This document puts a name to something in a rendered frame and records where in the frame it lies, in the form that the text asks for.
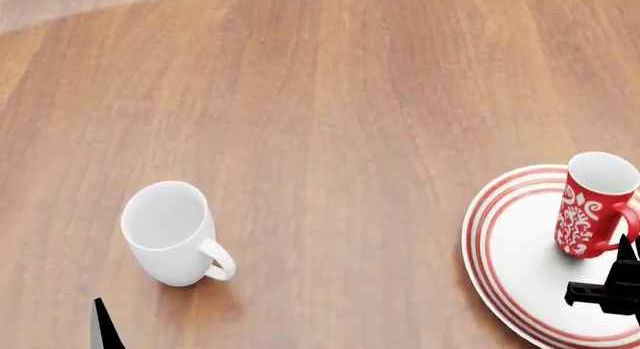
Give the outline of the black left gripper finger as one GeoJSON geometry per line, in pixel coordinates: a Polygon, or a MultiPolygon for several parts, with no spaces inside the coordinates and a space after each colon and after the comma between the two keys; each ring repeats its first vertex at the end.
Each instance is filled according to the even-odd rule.
{"type": "Polygon", "coordinates": [[[91,306],[90,349],[126,349],[100,297],[91,306]]]}

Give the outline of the white ceramic mug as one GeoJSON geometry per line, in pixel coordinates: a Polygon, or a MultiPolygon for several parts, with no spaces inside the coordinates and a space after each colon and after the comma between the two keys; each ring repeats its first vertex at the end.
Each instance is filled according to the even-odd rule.
{"type": "Polygon", "coordinates": [[[189,183],[146,186],[129,199],[120,224],[143,270],[164,285],[228,281],[236,274],[234,259],[216,240],[206,198],[189,183]]]}

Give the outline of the red mug with white pattern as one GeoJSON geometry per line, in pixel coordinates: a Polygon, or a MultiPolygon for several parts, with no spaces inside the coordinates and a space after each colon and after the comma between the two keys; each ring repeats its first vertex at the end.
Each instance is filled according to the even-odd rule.
{"type": "Polygon", "coordinates": [[[640,171],[630,162],[605,152],[579,153],[568,172],[554,231],[559,248],[574,258],[590,259],[618,249],[610,243],[621,219],[626,237],[640,236],[640,214],[629,205],[640,189],[640,171]]]}

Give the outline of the white plate with red rings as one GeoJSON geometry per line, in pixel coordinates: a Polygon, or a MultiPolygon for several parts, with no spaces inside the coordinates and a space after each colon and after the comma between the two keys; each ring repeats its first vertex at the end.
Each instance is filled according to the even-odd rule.
{"type": "Polygon", "coordinates": [[[556,245],[566,174],[565,165],[530,165],[477,193],[461,231],[468,276],[494,315],[541,349],[640,349],[634,316],[564,300],[569,282],[601,284],[616,259],[576,259],[556,245]]]}

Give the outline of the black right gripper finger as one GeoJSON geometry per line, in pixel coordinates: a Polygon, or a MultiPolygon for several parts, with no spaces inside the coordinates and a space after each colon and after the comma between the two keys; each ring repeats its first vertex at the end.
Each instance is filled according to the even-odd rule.
{"type": "Polygon", "coordinates": [[[631,264],[640,265],[640,260],[637,258],[634,249],[632,248],[634,241],[622,234],[618,243],[618,251],[616,257],[616,264],[631,264]]]}

